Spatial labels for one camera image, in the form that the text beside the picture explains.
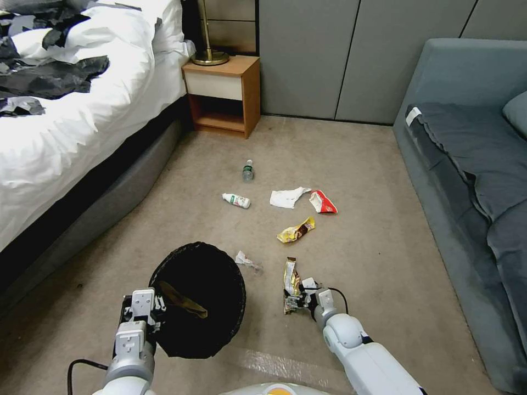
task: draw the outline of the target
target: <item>wall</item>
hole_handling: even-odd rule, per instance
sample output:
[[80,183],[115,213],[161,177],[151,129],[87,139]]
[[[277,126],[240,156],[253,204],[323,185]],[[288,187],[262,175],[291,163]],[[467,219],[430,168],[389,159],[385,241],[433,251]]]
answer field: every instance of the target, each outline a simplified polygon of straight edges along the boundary
[[205,1],[211,46],[231,54],[256,54],[255,0]]
[[527,0],[262,0],[262,111],[393,123],[424,42],[527,40]]

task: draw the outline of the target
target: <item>plastic bottle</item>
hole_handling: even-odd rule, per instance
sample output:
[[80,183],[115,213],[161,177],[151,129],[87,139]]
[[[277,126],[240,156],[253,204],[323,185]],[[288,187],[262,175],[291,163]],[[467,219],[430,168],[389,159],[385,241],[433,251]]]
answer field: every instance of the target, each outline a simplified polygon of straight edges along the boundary
[[247,199],[246,197],[241,197],[234,194],[223,194],[221,197],[224,200],[227,200],[230,204],[233,206],[243,207],[243,208],[249,208],[251,205],[251,201]]
[[249,159],[243,167],[242,175],[243,181],[251,181],[254,178],[252,159]]

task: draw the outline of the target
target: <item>floor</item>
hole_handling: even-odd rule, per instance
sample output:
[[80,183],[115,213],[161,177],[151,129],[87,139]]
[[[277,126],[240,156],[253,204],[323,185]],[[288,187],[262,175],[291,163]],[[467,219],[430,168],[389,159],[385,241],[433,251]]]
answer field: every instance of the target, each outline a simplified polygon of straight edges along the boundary
[[[248,158],[256,175],[245,184]],[[294,210],[269,205],[271,190],[298,186],[321,188],[339,213],[316,214],[307,195]],[[251,198],[251,207],[229,205],[223,192]],[[309,215],[312,232],[290,245],[276,239]],[[248,140],[185,137],[147,198],[3,319],[0,393],[65,393],[70,361],[108,363],[122,296],[146,286],[170,251],[197,240],[233,257],[243,250],[264,270],[242,268],[245,317],[215,357],[168,359],[158,349],[158,395],[213,395],[277,380],[352,393],[311,318],[283,314],[287,256],[297,258],[302,277],[341,289],[351,314],[428,393],[497,393],[391,129],[282,117],[263,117]],[[103,372],[82,366],[74,377],[75,394],[91,394]]]

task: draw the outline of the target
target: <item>nightstand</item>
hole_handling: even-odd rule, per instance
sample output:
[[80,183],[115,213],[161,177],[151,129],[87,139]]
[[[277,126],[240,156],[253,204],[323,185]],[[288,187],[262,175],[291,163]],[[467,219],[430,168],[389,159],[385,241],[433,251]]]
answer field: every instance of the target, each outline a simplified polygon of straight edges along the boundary
[[183,66],[197,131],[249,137],[260,119],[260,58],[233,56],[222,65]]

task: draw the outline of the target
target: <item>white duvet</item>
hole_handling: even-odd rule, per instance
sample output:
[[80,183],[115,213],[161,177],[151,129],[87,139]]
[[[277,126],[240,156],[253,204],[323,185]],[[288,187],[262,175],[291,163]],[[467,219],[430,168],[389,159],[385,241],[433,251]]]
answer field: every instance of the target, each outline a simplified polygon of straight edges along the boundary
[[[83,14],[91,19],[70,30],[65,48],[41,47],[48,29],[13,37],[23,57],[75,63],[107,55],[110,66],[92,80],[89,93],[39,99],[44,115],[0,117],[0,251],[127,137],[186,93],[181,75],[189,55],[185,43],[173,40],[154,56],[152,40],[161,15],[110,7]],[[156,69],[165,72],[157,75]]]

